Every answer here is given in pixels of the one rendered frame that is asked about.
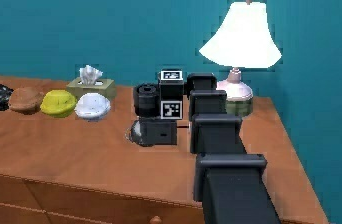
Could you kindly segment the white tissue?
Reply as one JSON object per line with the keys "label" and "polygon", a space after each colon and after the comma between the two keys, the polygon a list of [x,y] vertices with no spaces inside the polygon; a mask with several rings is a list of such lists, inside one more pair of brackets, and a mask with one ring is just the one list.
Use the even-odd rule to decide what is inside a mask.
{"label": "white tissue", "polygon": [[79,74],[84,85],[95,85],[97,80],[103,75],[103,72],[90,65],[86,65],[79,69]]}

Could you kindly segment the olive tissue box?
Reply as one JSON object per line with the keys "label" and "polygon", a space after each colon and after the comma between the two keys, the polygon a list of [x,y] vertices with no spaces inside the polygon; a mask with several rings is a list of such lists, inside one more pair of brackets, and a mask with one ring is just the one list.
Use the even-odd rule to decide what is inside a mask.
{"label": "olive tissue box", "polygon": [[80,78],[76,78],[66,86],[66,90],[77,99],[86,93],[98,93],[113,100],[117,94],[115,81],[112,79],[98,79],[94,85],[84,85]]}

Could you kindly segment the white hat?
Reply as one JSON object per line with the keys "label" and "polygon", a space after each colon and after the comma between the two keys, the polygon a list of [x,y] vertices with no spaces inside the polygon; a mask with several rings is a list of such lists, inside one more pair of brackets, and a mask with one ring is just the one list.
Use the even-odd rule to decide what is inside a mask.
{"label": "white hat", "polygon": [[110,100],[99,93],[84,94],[75,106],[76,115],[87,121],[102,120],[110,110]]}

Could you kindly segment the brown hat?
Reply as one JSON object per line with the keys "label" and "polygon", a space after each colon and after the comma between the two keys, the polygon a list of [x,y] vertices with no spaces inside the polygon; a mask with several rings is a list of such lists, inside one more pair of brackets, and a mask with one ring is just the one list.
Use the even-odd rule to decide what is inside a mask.
{"label": "brown hat", "polygon": [[40,110],[43,97],[44,93],[34,87],[17,88],[9,98],[9,109],[22,114],[34,114]]}

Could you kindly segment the brown wooden dresser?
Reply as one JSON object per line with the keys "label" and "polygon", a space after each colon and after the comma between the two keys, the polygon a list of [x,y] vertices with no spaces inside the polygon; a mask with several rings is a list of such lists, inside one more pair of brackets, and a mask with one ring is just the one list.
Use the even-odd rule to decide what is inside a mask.
{"label": "brown wooden dresser", "polygon": [[[205,224],[189,115],[176,145],[154,147],[125,138],[134,118],[128,87],[98,122],[0,112],[0,224]],[[329,224],[269,99],[240,138],[267,160],[262,180],[282,224]]]}

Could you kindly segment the white shade table lamp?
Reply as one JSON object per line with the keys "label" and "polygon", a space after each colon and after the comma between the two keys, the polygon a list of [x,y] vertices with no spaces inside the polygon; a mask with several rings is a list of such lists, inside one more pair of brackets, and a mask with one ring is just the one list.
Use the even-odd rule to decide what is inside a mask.
{"label": "white shade table lamp", "polygon": [[217,89],[227,93],[229,114],[247,117],[253,112],[253,90],[242,81],[241,69],[268,69],[282,57],[268,26],[267,5],[233,2],[216,33],[199,49],[209,61],[230,67]]}

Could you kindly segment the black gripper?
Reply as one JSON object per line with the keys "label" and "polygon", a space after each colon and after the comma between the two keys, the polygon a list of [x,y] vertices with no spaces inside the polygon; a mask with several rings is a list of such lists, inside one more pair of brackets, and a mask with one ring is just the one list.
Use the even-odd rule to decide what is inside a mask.
{"label": "black gripper", "polygon": [[160,96],[155,84],[140,84],[133,90],[134,109],[141,125],[144,147],[177,144],[177,123],[160,118]]}

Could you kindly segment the yellow hat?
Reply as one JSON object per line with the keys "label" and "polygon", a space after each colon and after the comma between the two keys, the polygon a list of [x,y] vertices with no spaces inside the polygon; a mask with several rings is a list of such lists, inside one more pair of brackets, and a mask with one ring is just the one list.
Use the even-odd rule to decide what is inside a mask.
{"label": "yellow hat", "polygon": [[70,92],[51,90],[45,94],[40,110],[54,118],[65,118],[73,113],[76,103],[77,98]]}

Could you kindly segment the black round alarm clock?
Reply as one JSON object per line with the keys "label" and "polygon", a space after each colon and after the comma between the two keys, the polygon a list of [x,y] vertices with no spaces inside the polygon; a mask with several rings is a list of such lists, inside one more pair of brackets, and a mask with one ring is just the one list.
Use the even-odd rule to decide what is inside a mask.
{"label": "black round alarm clock", "polygon": [[129,140],[131,143],[135,143],[142,147],[145,146],[145,143],[142,139],[141,125],[139,120],[135,120],[131,127],[126,130],[125,138]]}

